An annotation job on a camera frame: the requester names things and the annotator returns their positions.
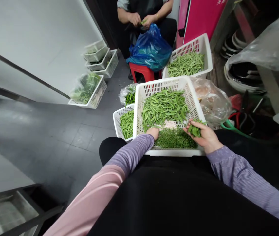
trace green vegetable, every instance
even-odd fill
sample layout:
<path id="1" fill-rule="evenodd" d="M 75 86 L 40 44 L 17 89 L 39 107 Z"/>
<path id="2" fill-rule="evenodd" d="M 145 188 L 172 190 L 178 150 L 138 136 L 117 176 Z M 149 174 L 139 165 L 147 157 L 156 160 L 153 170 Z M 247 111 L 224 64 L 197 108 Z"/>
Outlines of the green vegetable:
<path id="1" fill-rule="evenodd" d="M 185 98 L 182 97 L 184 91 L 171 91 L 165 89 L 160 93 L 145 99 L 142 112 L 144 132 L 156 125 L 164 125 L 165 120 L 182 123 L 186 120 L 188 107 Z"/>
<path id="2" fill-rule="evenodd" d="M 143 20 L 143 21 L 140 23 L 140 25 L 145 24 L 146 21 L 147 21 L 147 19 L 146 19 L 146 20 Z"/>
<path id="3" fill-rule="evenodd" d="M 79 104 L 87 104 L 100 81 L 95 73 L 84 75 L 79 79 L 77 87 L 70 93 L 71 99 Z"/>
<path id="4" fill-rule="evenodd" d="M 160 148 L 197 148 L 197 143 L 179 127 L 160 131 L 155 145 Z"/>
<path id="5" fill-rule="evenodd" d="M 124 139 L 131 138 L 133 136 L 133 117 L 134 111 L 128 111 L 120 117 L 120 126 Z"/>
<path id="6" fill-rule="evenodd" d="M 200 119 L 193 119 L 196 122 L 202 123 L 203 125 L 206 124 L 206 122 L 201 121 Z M 201 137 L 201 130 L 200 128 L 190 125 L 189 129 L 188 129 L 188 133 L 192 134 L 194 137 Z"/>
<path id="7" fill-rule="evenodd" d="M 125 97 L 125 107 L 128 104 L 135 103 L 135 93 L 128 93 Z"/>
<path id="8" fill-rule="evenodd" d="M 194 75 L 204 69 L 203 54 L 189 52 L 183 56 L 178 56 L 172 63 L 168 65 L 168 73 L 170 77 L 177 77 L 182 75 Z"/>

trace stacked basket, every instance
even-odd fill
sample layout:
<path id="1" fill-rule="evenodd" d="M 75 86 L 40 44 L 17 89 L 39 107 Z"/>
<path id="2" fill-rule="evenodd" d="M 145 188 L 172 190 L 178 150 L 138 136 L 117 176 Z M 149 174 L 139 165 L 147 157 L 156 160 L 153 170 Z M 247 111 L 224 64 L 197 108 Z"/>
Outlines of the stacked basket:
<path id="1" fill-rule="evenodd" d="M 110 50 L 103 40 L 97 41 L 85 47 L 83 57 L 85 66 L 103 78 L 111 78 L 119 62 L 117 50 Z"/>

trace hand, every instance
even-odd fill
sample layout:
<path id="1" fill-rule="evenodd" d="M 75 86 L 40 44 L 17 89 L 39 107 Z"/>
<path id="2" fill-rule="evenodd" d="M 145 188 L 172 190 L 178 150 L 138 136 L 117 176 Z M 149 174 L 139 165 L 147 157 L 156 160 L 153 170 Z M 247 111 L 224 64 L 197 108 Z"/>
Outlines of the hand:
<path id="1" fill-rule="evenodd" d="M 200 138 L 194 137 L 193 135 L 188 133 L 188 129 L 191 124 L 201 129 Z M 188 125 L 183 130 L 188 135 L 190 135 L 195 142 L 197 142 L 199 145 L 201 145 L 204 148 L 206 154 L 214 152 L 224 146 L 221 142 L 219 142 L 217 135 L 215 134 L 214 131 L 212 131 L 211 128 L 199 122 L 193 121 L 193 119 L 189 120 Z"/>
<path id="2" fill-rule="evenodd" d="M 159 129 L 158 128 L 150 128 L 147 130 L 146 134 L 151 134 L 154 137 L 154 140 L 156 141 L 159 137 Z"/>
<path id="3" fill-rule="evenodd" d="M 157 15 L 148 15 L 143 19 L 143 26 L 146 29 L 149 29 L 150 25 L 157 21 Z"/>
<path id="4" fill-rule="evenodd" d="M 139 14 L 136 13 L 129 13 L 128 20 L 131 22 L 135 27 L 139 26 L 142 20 L 140 19 Z"/>

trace plastic wrap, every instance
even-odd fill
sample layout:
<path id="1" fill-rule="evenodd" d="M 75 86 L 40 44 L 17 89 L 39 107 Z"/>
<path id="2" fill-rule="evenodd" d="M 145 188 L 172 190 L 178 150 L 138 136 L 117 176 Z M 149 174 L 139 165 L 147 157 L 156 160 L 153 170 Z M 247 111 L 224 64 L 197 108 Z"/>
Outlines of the plastic wrap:
<path id="1" fill-rule="evenodd" d="M 125 88 L 121 89 L 120 91 L 120 94 L 119 94 L 119 99 L 120 99 L 120 103 L 125 106 L 125 101 L 126 101 L 126 96 L 129 94 L 129 93 L 135 93 L 135 88 L 136 88 L 136 84 L 130 84 L 130 85 L 127 85 Z"/>
<path id="2" fill-rule="evenodd" d="M 227 69 L 240 62 L 251 62 L 279 71 L 279 18 L 240 53 L 233 55 L 227 61 Z"/>
<path id="3" fill-rule="evenodd" d="M 168 63 L 172 48 L 161 36 L 157 25 L 151 24 L 146 33 L 139 35 L 135 46 L 130 47 L 130 53 L 127 63 L 147 66 L 158 72 Z"/>
<path id="4" fill-rule="evenodd" d="M 77 79 L 74 89 L 71 90 L 69 96 L 74 102 L 79 104 L 87 104 L 92 97 L 101 77 L 95 73 L 83 74 Z"/>
<path id="5" fill-rule="evenodd" d="M 205 119 L 212 126 L 225 122 L 231 112 L 232 104 L 224 91 L 217 88 L 210 80 L 190 77 L 199 99 Z"/>

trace person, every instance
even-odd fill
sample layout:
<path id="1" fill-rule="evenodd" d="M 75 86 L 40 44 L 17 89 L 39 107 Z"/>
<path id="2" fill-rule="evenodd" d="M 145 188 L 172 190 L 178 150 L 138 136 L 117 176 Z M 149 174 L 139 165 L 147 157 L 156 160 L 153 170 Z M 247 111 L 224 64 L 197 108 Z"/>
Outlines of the person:
<path id="1" fill-rule="evenodd" d="M 191 119 L 185 132 L 190 125 L 201 129 L 201 138 L 188 134 L 204 148 L 212 172 L 194 165 L 196 157 L 144 155 L 157 128 L 128 144 L 107 138 L 99 148 L 103 168 L 45 236 L 279 235 L 279 191 L 208 126 Z"/>
<path id="2" fill-rule="evenodd" d="M 160 28 L 161 36 L 173 47 L 177 33 L 177 21 L 166 18 L 172 11 L 173 0 L 118 0 L 117 6 L 119 21 L 134 26 L 129 29 L 129 34 L 133 35 L 132 40 L 124 38 L 118 40 L 119 49 L 125 59 L 130 57 L 131 41 L 135 44 L 139 33 L 148 30 L 152 23 Z"/>

